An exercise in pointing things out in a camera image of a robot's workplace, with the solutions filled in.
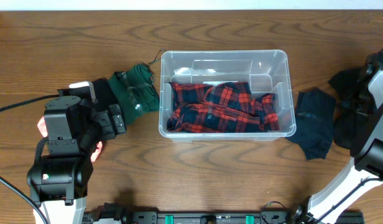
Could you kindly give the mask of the pink printed t-shirt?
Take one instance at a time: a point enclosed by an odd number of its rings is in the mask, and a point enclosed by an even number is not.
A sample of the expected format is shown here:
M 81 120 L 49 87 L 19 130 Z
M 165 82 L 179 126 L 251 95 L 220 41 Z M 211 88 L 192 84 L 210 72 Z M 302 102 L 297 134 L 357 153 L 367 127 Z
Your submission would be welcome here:
M 40 118 L 39 122 L 37 123 L 37 127 L 38 127 L 41 135 L 44 138 L 48 136 L 47 127 L 45 124 L 44 117 Z M 92 155 L 91 155 L 91 161 L 92 162 L 95 162 L 98 159 L 99 155 L 102 152 L 102 149 L 103 149 L 103 142 L 100 141 L 99 143 L 97 143 L 96 149 L 95 149 L 94 153 L 92 153 Z

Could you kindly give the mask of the black mounting rail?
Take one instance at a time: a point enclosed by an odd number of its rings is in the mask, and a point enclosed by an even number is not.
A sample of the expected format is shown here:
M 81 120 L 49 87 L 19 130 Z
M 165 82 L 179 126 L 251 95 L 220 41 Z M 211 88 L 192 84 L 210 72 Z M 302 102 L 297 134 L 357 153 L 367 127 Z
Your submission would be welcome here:
M 323 223 L 300 207 L 296 214 L 286 208 L 265 209 L 258 212 L 158 212 L 154 210 L 132 211 L 122 206 L 105 203 L 92 212 L 86 212 L 82 224 L 283 224 Z

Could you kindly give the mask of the clear plastic storage bin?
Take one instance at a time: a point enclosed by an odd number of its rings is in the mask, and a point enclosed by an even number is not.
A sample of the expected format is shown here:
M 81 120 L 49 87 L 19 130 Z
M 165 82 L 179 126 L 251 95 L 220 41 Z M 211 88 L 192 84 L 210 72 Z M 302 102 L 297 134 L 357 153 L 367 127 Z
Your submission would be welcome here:
M 229 51 L 166 51 L 162 54 L 160 73 L 159 133 L 172 141 L 274 141 L 292 136 L 297 125 L 293 106 L 288 56 L 280 49 Z M 170 84 L 206 84 L 246 82 L 253 98 L 266 93 L 275 96 L 274 111 L 279 130 L 264 133 L 173 133 L 167 121 L 173 113 Z

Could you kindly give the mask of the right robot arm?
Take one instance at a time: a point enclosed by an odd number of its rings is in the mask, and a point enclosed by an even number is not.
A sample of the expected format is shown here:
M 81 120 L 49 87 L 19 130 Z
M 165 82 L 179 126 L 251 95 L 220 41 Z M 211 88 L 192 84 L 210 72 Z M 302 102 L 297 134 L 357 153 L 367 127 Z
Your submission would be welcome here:
M 295 119 L 297 143 L 307 159 L 323 159 L 332 144 L 350 150 L 342 171 L 321 191 L 307 197 L 285 218 L 261 211 L 262 223 L 363 223 L 348 207 L 383 184 L 383 50 L 363 67 L 338 72 L 328 82 L 340 100 L 314 88 L 301 92 Z

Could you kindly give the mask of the red plaid flannel shirt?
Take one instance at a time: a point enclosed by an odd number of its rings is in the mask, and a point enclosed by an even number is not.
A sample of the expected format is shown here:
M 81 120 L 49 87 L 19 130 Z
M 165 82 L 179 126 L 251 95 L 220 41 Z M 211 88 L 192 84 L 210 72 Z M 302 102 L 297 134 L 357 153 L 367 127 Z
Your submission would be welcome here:
M 167 130 L 184 133 L 265 133 L 280 129 L 275 95 L 253 98 L 247 82 L 170 84 L 173 112 Z

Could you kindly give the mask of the dark navy garment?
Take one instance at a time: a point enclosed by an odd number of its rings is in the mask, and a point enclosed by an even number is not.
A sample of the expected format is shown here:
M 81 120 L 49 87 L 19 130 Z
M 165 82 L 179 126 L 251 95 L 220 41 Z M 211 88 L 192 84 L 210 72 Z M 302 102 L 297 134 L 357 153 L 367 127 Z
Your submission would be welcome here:
M 314 88 L 300 92 L 295 110 L 296 132 L 287 138 L 298 144 L 306 159 L 325 159 L 334 139 L 336 99 Z

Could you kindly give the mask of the black taped folded garment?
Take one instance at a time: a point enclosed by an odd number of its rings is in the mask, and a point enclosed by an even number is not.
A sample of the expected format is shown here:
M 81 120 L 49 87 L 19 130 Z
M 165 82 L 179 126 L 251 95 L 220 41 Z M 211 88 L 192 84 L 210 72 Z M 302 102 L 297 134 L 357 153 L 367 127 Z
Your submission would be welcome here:
M 110 105 L 118 103 L 106 78 L 100 78 L 92 81 L 92 84 L 97 99 L 97 103 L 95 104 L 95 109 L 97 112 L 109 110 Z

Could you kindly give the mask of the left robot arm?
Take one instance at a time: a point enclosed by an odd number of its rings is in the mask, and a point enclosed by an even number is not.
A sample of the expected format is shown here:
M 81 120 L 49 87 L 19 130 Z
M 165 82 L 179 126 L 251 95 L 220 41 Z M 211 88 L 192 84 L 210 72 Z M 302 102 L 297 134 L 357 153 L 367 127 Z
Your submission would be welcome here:
M 44 120 L 47 137 L 27 174 L 35 212 L 43 223 L 81 223 L 96 145 L 126 132 L 120 106 L 60 96 L 46 103 Z

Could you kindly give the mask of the green folded garment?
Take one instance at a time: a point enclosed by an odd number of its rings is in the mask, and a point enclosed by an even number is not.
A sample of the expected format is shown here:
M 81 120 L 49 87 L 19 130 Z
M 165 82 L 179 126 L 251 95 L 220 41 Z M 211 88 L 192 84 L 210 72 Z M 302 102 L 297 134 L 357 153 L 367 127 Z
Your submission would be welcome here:
M 149 63 L 138 63 L 128 71 L 114 72 L 108 80 L 126 124 L 132 124 L 138 117 L 159 110 L 160 99 L 150 66 L 159 62 L 159 53 L 164 52 L 165 49 L 159 50 Z

